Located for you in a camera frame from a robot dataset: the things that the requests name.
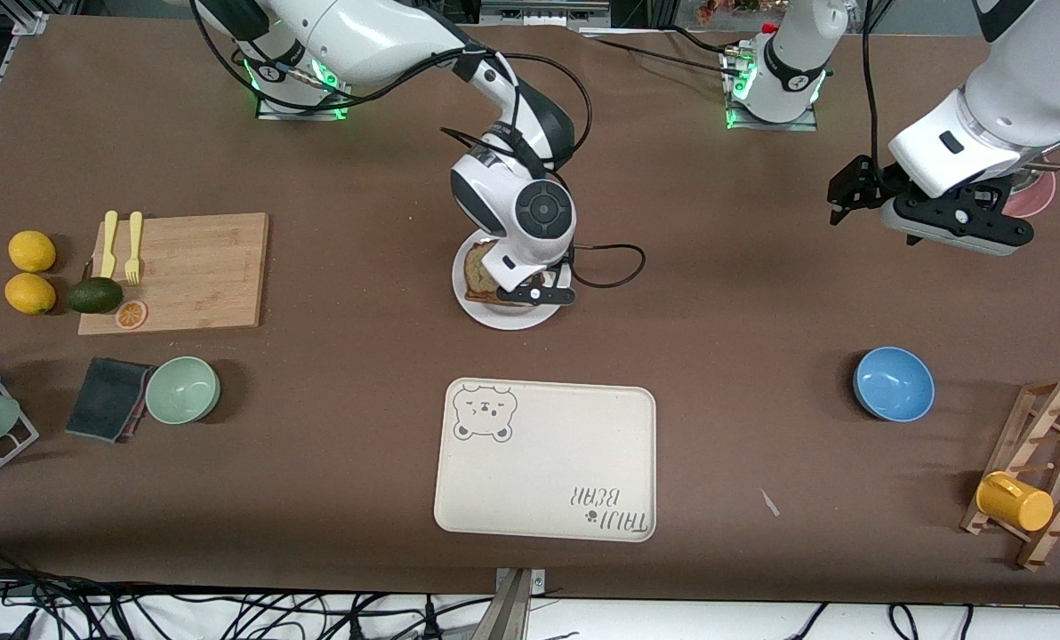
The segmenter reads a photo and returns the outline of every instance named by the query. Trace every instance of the yellow mug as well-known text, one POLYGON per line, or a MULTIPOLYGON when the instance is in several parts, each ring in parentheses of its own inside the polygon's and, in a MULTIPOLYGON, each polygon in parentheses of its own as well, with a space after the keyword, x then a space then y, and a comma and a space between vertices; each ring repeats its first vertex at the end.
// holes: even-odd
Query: yellow mug
POLYGON ((1055 503, 1046 491, 1023 483, 1005 472, 992 472, 976 487, 976 508, 1010 526, 1037 531, 1052 519, 1055 503))

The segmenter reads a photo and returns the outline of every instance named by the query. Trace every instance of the lemon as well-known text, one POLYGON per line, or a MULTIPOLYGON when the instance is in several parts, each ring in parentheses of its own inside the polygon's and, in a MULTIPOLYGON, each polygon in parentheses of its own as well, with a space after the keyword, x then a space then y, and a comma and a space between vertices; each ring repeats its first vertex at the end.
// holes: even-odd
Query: lemon
POLYGON ((55 245, 39 231, 21 231, 8 241, 8 257, 21 271, 47 271, 55 264, 55 245))
POLYGON ((4 285, 4 300, 29 316, 42 316, 55 306, 55 289, 35 273, 17 273, 4 285))

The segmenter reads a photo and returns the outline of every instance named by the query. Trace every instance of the brown table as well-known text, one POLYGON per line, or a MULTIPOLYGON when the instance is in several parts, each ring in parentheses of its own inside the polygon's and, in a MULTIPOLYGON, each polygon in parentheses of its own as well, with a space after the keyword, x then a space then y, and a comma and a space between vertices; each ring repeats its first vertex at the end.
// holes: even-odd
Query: brown table
MULTIPOLYGON (((908 248, 871 212, 827 224, 827 180, 868 145, 853 37, 819 132, 777 135, 725 129, 714 74, 562 29, 478 34, 586 81, 594 134, 564 172, 578 238, 649 252, 635 283, 579 290, 518 334, 480 327, 449 295, 472 226, 447 183, 461 147, 437 127, 494 120, 449 73, 342 124, 275 124, 253 120, 188 21, 54 17, 21 41, 0 94, 0 368, 42 438, 0 472, 1 549, 99 580, 485 591, 493 567, 535 566, 576 595, 1060 604, 1060 544, 1030 574, 1007 566, 1009 536, 957 531, 1018 385, 1060 376, 1060 183, 1014 256, 908 248), (8 308, 10 236, 54 234, 66 288, 108 208, 268 212, 261 327, 82 339, 73 313, 8 308), (872 421, 851 398, 853 361, 880 344, 932 367, 920 422, 872 421), (91 356, 181 354, 223 376, 208 424, 147 419, 127 445, 63 433, 91 356), (441 531, 439 417, 460 376, 651 389, 651 541, 441 531)), ((628 40, 708 61, 665 36, 628 40)), ((872 48, 883 141, 986 51, 872 48)), ((580 122, 569 81, 517 66, 580 122)), ((631 260, 586 271, 614 279, 631 260)))

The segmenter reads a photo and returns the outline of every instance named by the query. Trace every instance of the bread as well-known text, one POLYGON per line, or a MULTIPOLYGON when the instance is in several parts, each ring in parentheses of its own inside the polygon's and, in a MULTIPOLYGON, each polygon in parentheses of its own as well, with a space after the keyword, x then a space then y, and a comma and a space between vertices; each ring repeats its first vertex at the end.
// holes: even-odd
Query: bread
POLYGON ((500 304, 502 306, 530 306, 522 302, 498 300, 498 283, 482 266, 482 257, 489 254, 493 248, 494 241, 487 239, 487 242, 476 243, 466 251, 466 259, 462 261, 462 277, 466 281, 466 295, 463 297, 471 302, 500 304))

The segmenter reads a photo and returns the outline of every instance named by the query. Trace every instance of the green bowl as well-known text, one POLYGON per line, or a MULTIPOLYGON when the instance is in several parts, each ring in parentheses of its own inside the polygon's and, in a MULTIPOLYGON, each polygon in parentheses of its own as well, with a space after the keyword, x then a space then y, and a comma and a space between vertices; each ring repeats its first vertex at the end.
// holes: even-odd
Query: green bowl
POLYGON ((175 357, 152 375, 146 386, 146 409, 163 425, 200 421, 218 403, 218 375, 204 360, 175 357))

